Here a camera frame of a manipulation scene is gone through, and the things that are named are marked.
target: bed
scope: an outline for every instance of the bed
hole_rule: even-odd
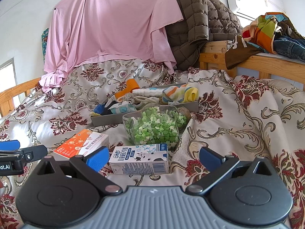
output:
[[[236,71],[228,71],[230,77],[224,70],[218,70],[224,68],[225,49],[211,52],[215,49],[213,44],[219,48],[224,42],[209,43],[205,47],[200,64],[208,70],[190,67],[188,71],[177,70],[170,75],[164,65],[151,60],[111,60],[75,68],[61,88],[48,93],[43,93],[37,86],[38,79],[4,91],[0,94],[3,116],[0,119],[0,140],[17,139],[22,148],[44,144],[52,154],[75,133],[90,128],[109,135],[111,152],[115,146],[130,143],[122,124],[92,126],[90,112],[99,101],[124,89],[129,78],[135,78],[142,87],[188,82],[199,89],[199,112],[192,114],[176,150],[169,152],[170,173],[117,176],[108,165],[100,173],[123,188],[127,185],[181,185],[185,188],[208,173],[198,160],[198,149],[202,146],[222,155],[237,155],[242,160],[253,160],[262,155],[273,162],[294,198],[290,213],[293,228],[303,228],[304,92],[282,80],[247,76],[233,79]],[[263,64],[254,66],[255,69],[258,66],[261,66],[259,71],[262,73],[279,75],[271,72],[272,69],[263,68]],[[300,72],[304,71],[302,67],[299,67]],[[303,80],[298,73],[296,76],[299,77],[297,81]],[[286,77],[292,78],[288,71]],[[27,97],[14,109],[12,97],[23,92]],[[7,188],[0,210],[4,228],[14,229],[22,225],[15,197],[36,164],[28,164],[23,175],[1,177]]]
[[[237,67],[228,70],[225,64],[225,52],[230,44],[231,41],[228,40],[205,44],[199,57],[200,68],[223,69],[230,77],[235,78]],[[238,67],[259,71],[260,79],[270,79],[271,74],[273,74],[305,84],[305,63],[284,56],[260,53],[249,57],[240,63]]]

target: gray tray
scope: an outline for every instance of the gray tray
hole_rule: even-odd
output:
[[[170,86],[181,86],[183,84],[185,84],[185,83],[155,86],[154,88],[165,89],[165,88],[168,88]],[[186,103],[177,104],[177,105],[174,105],[174,106],[175,107],[182,107],[183,106],[183,107],[187,108],[191,113],[198,113],[199,112],[198,101],[186,102]],[[96,127],[97,126],[112,125],[112,124],[120,124],[120,123],[123,123],[123,120],[122,120],[123,115],[126,115],[128,113],[131,113],[131,112],[91,117],[91,121],[92,121],[92,124]]]

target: brown puffer jacket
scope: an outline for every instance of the brown puffer jacket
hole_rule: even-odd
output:
[[[207,41],[233,40],[240,35],[239,19],[220,0],[177,0],[183,21],[165,27],[177,68],[194,65]]]

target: wooden bed frame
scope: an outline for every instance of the wooden bed frame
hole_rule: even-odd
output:
[[[236,77],[237,67],[228,70],[225,63],[225,52],[230,43],[227,40],[206,43],[199,56],[200,68],[223,69],[230,77]],[[253,55],[241,62],[238,67],[258,70],[260,79],[270,79],[271,74],[273,74],[305,84],[305,64]]]
[[[237,67],[227,70],[225,64],[225,52],[228,49],[230,41],[215,41],[205,44],[199,56],[199,64],[201,69],[223,69],[230,77],[236,77]],[[271,74],[288,78],[304,84],[305,90],[305,64],[294,63],[282,59],[270,58],[260,55],[249,57],[238,65],[247,69],[259,71],[260,79],[270,79]],[[31,89],[38,85],[40,78],[30,80],[19,84],[13,88],[7,89],[0,93],[0,113],[6,116],[15,109],[13,97],[25,93],[29,95]]]
[[[38,82],[40,79],[41,78],[39,77],[1,92],[0,93],[1,116],[4,117],[15,109],[13,97],[15,97],[16,95],[20,95],[22,93],[24,93],[25,96],[28,96],[31,92],[31,89],[38,86]]]

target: brown t-shirt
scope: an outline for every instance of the brown t-shirt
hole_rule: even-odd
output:
[[[263,50],[248,44],[240,35],[236,35],[225,53],[226,67],[232,69],[248,57],[261,52]]]

